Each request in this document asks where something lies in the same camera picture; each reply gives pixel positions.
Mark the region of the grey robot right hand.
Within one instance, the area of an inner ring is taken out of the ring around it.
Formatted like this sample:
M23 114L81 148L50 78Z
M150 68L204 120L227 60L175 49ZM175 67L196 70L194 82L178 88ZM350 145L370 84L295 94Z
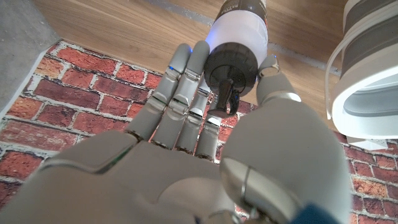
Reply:
M209 46L181 44L124 131L45 161L1 211L2 223L348 223L349 169L336 136L302 102L275 55L254 70L258 108L237 123L219 164L221 110L195 127Z

